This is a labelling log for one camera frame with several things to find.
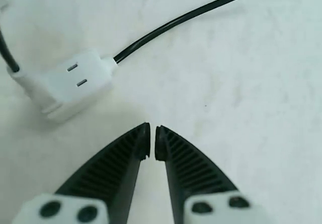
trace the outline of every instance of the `white plastic part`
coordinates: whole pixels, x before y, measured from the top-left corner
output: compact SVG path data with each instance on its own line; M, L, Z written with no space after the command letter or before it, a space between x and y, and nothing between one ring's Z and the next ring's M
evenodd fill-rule
M229 206L232 197L242 197L250 204L247 208ZM195 203L205 202L211 208L209 213L193 212ZM228 191L216 194L195 195L188 198L184 207L184 224L271 224L265 211L255 205L239 191Z
M62 122L111 88L116 67L112 57L101 59L89 50L47 72L8 72L43 114Z
M52 216L43 216L41 209L50 202L58 202L60 208ZM107 207L101 200L80 198L63 195L42 194L26 202L12 224L79 224L79 212L84 208L92 206L97 210L96 217L89 223L108 224L109 217Z

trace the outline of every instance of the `electrical connector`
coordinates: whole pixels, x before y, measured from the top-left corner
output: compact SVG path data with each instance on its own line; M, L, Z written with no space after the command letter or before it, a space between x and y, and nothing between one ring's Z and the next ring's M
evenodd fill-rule
M62 122L111 88L116 67L112 57L101 59L97 51L89 50L47 72L12 72L10 68L8 72L43 114Z

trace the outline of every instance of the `ribbed grip texture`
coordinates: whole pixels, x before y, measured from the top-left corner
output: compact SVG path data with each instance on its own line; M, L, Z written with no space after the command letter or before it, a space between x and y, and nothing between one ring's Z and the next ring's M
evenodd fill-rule
M122 216L127 218L139 164L149 152L150 126L144 123L98 152L56 193L103 200L110 223L126 223Z
M155 158L166 163L175 224L183 223L189 196L237 189L201 151L164 126L156 129Z

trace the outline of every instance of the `white table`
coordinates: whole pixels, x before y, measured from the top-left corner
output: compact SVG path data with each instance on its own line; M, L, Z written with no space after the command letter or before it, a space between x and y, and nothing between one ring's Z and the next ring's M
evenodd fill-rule
M40 70L86 48L115 55L210 1L11 0L0 22L19 63ZM123 61L114 90L62 125L42 118L1 59L0 222L144 121L152 136L162 124L206 153L276 223L321 222L320 5L238 0L195 18ZM153 151L128 223L173 223Z

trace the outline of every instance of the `white surface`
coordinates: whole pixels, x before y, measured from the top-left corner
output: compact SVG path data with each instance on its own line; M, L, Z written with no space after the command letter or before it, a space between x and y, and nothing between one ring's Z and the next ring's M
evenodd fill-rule
M88 47L115 55L212 0L10 1L0 19L8 45L43 69ZM0 222L144 121L195 144L276 223L321 222L320 3L238 0L193 19L123 61L105 99L64 125L39 116L1 61ZM152 154L128 223L173 223L168 192Z
M113 57L100 58L94 49L74 55L47 71L21 68L10 76L25 90L39 110L63 122L111 89Z
M229 200L232 197L243 197L248 201L248 208L231 208ZM205 202L211 206L210 213L195 213L192 211L194 203ZM253 203L249 197L245 197L239 191L224 193L196 195L185 202L184 224L272 224L266 211Z
M58 201L60 203L61 206L58 213L52 217L42 218L39 215L41 208L51 201ZM12 224L78 224L81 222L78 221L77 215L82 208L87 206L94 206L97 209L97 216L91 221L91 224L109 223L106 205L101 200L40 194L22 205Z

